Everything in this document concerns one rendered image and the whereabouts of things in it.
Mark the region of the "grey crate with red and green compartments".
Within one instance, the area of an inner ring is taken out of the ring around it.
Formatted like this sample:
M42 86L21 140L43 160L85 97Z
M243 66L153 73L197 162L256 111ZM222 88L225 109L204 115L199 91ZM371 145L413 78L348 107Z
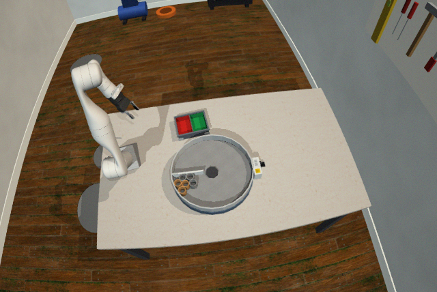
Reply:
M174 121L179 141L210 134L204 110L175 116Z

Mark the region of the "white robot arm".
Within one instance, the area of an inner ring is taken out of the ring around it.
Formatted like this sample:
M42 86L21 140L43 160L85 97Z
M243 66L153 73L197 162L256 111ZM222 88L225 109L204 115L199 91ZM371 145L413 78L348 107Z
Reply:
M100 91L104 91L109 87L111 81L105 76L100 64L94 59L88 64L72 69L71 76L91 135L97 143L112 154L112 156L102 161L104 176L107 179L125 176L128 167L132 164L133 157L130 152L120 150L109 115L92 102L85 92L96 87Z

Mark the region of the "grey round turntable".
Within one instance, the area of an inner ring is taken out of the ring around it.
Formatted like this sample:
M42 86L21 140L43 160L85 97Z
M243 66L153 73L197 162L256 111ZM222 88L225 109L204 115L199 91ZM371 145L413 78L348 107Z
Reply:
M178 150L171 164L171 180L175 193L191 210L224 214L243 203L253 179L262 177L264 166L258 157L251 158L239 142L210 134L194 138ZM174 181L180 174L188 173L194 175L197 188L190 187L181 196Z

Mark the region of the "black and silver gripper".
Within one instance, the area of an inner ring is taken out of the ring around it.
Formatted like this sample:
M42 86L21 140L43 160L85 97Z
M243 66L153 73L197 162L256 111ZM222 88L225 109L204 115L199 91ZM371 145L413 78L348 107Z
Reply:
M101 92L106 97L106 99L108 99L112 104L116 106L119 112L126 113L131 119L134 119L134 117L128 111L126 111L126 109L129 104L132 104L137 111L139 111L139 108L133 101L130 101L127 97L123 95L123 93L121 92L123 87L124 86L122 83L120 83L118 86L115 86L111 82L109 87Z

